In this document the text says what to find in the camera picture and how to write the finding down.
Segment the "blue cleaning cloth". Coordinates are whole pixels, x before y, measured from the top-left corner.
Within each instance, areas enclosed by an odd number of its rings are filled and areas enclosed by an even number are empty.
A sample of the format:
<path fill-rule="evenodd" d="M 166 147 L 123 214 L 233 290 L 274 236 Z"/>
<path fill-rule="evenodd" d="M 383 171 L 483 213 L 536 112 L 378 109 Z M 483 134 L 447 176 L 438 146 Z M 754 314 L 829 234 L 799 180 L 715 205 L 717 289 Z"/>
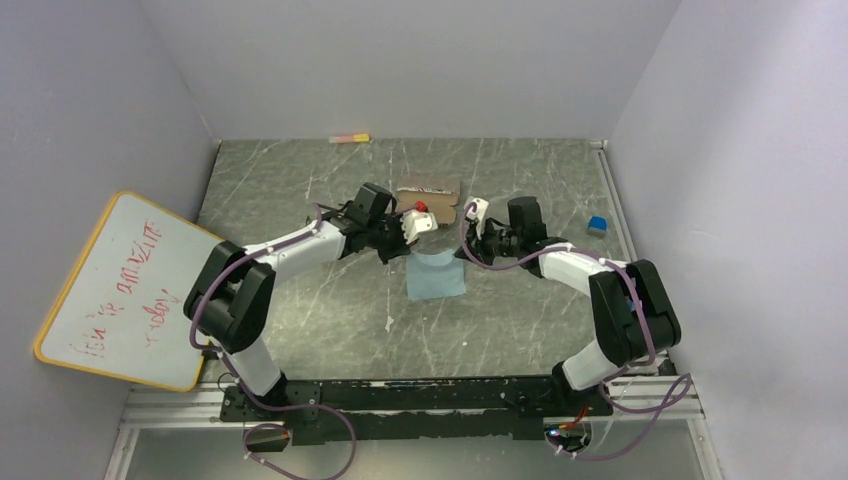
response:
<path fill-rule="evenodd" d="M 466 293 L 463 262 L 451 250 L 438 254 L 413 252 L 406 259 L 406 286 L 410 300 L 451 298 Z"/>

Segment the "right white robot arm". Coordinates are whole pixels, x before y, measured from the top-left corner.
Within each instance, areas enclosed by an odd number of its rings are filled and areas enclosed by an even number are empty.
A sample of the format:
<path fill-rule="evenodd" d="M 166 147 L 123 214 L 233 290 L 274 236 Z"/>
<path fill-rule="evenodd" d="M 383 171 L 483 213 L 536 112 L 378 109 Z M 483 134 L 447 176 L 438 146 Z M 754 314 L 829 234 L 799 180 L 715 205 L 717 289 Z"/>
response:
<path fill-rule="evenodd" d="M 611 260 L 549 235 L 533 196 L 511 199 L 508 220 L 488 215 L 480 198 L 467 201 L 458 258 L 492 271 L 522 268 L 564 284 L 591 304 L 594 337 L 558 363 L 549 389 L 553 408 L 576 413 L 588 390 L 626 368 L 650 365 L 658 353 L 677 345 L 682 330 L 656 266 L 648 260 Z"/>

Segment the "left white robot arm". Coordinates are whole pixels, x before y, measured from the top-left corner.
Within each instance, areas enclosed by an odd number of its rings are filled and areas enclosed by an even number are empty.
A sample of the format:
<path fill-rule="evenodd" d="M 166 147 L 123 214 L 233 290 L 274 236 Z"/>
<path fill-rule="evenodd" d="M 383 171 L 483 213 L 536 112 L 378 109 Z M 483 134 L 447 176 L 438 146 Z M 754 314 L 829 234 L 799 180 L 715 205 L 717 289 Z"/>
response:
<path fill-rule="evenodd" d="M 220 242 L 184 303 L 190 345 L 218 356 L 258 418 L 278 417 L 290 403 L 288 380 L 262 338 L 275 288 L 365 249 L 382 263 L 405 256 L 420 235 L 417 221 L 435 225 L 427 210 L 402 209 L 387 189 L 366 182 L 339 207 L 318 205 L 315 218 L 292 233 L 253 246 Z"/>

